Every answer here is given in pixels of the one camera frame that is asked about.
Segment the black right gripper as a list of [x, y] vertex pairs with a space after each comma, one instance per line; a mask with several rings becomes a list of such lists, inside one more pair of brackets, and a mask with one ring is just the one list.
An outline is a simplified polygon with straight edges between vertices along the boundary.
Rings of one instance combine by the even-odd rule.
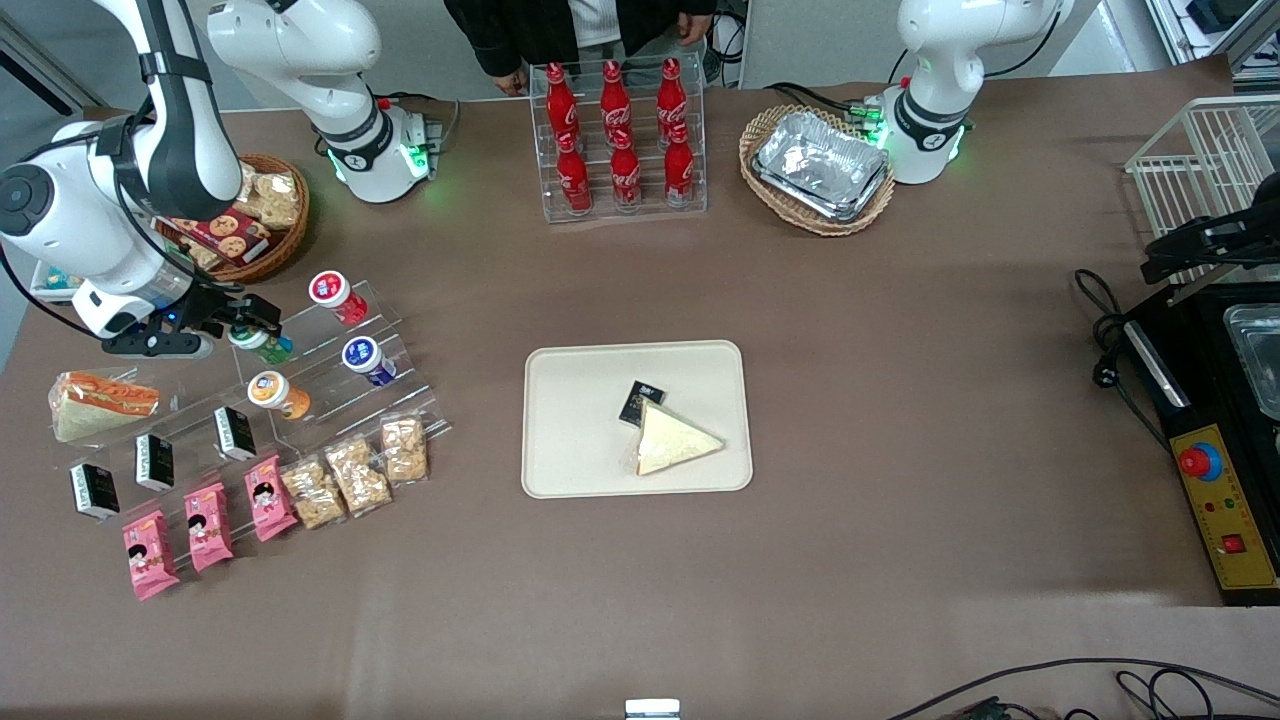
[[198, 360], [207, 357], [225, 333], [234, 346], [247, 347], [251, 327], [280, 334], [280, 309], [260, 296], [187, 293], [172, 306], [101, 340], [100, 346], [120, 357]]

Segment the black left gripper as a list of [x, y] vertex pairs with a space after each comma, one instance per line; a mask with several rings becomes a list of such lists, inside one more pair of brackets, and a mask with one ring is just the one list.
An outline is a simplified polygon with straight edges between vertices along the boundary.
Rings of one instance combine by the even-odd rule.
[[1156, 284], [1203, 265], [1253, 268], [1279, 260], [1279, 201], [1199, 218], [1146, 247], [1143, 279]]

